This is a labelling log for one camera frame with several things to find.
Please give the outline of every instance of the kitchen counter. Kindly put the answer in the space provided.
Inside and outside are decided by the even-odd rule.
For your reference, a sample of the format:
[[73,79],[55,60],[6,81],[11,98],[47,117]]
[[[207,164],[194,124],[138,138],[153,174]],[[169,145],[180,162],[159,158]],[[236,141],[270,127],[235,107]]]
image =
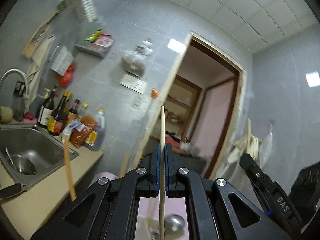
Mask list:
[[[84,146],[76,149],[71,143],[68,145],[79,153],[79,156],[70,162],[73,182],[76,185],[99,160],[103,151],[92,152]],[[0,188],[12,184],[14,184],[13,179],[0,163]],[[20,235],[25,240],[29,240],[33,233],[53,215],[68,194],[67,176],[63,166],[28,191],[2,200],[0,204]]]

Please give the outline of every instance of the doorway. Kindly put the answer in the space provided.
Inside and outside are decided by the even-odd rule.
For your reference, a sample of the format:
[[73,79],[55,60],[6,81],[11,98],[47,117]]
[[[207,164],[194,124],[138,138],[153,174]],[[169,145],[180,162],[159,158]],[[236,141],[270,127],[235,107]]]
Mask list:
[[[196,33],[190,33],[185,47],[184,53],[176,58],[170,78],[161,93],[158,112],[148,125],[131,168],[137,167],[140,158],[151,152],[153,144],[158,142],[157,122],[161,106],[164,105],[168,106],[166,139],[170,137],[166,142],[172,143],[174,152],[186,158],[184,163],[191,165],[187,168],[209,178],[213,175],[215,167],[223,160],[222,153],[226,152],[235,132],[237,116],[241,112],[240,92],[245,75],[244,70],[232,58]],[[212,108],[214,111],[219,110],[219,115],[210,113],[209,107],[214,104],[208,98],[212,94],[219,94],[216,88],[219,88],[218,91],[225,89],[224,84],[228,81],[232,85],[227,85],[228,98],[223,101],[223,107]],[[187,106],[184,113],[178,111],[179,105],[183,108],[182,104]],[[204,126],[207,118],[210,118],[212,123]],[[172,120],[176,122],[175,129],[172,127]]]

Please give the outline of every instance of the faucet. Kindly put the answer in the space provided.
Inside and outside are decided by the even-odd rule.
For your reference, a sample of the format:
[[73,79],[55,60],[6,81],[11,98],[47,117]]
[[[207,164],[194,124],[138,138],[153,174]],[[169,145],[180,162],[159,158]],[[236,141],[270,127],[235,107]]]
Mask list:
[[27,75],[21,70],[21,69],[18,69],[18,68],[11,68],[9,70],[7,70],[6,73],[3,74],[2,78],[0,79],[0,91],[1,91],[1,87],[2,87],[2,84],[5,80],[5,78],[11,74],[11,73],[18,73],[22,76],[23,78],[23,81],[25,83],[25,86],[26,86],[26,90],[25,90],[25,96],[29,95],[29,83],[28,83],[28,78],[27,78]]

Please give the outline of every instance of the sink basin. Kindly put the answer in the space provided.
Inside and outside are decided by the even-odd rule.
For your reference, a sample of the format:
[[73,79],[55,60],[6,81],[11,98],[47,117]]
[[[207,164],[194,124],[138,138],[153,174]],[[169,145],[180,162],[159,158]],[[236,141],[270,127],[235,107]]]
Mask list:
[[[0,126],[0,160],[15,183],[28,189],[64,165],[63,144],[44,129],[33,124],[9,124]],[[6,149],[12,156],[30,160],[35,168],[34,175],[16,171]],[[79,154],[69,149],[70,160]]]

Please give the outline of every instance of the metal screw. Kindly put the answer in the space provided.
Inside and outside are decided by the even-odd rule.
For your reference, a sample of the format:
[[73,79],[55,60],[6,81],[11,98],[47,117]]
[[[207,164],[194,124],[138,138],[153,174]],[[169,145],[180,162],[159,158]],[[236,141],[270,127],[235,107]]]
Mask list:
[[100,178],[100,179],[98,179],[98,183],[100,185],[106,185],[108,183],[108,178],[105,178],[105,177]]
[[189,170],[188,170],[187,168],[180,168],[180,169],[179,169],[179,172],[180,172],[181,174],[188,174],[188,173],[189,173]]
[[217,184],[219,186],[224,186],[227,184],[227,182],[223,178],[220,178],[220,179],[217,179]]
[[145,168],[143,168],[143,167],[142,168],[137,168],[136,171],[137,171],[138,174],[145,174],[147,172],[147,170]]

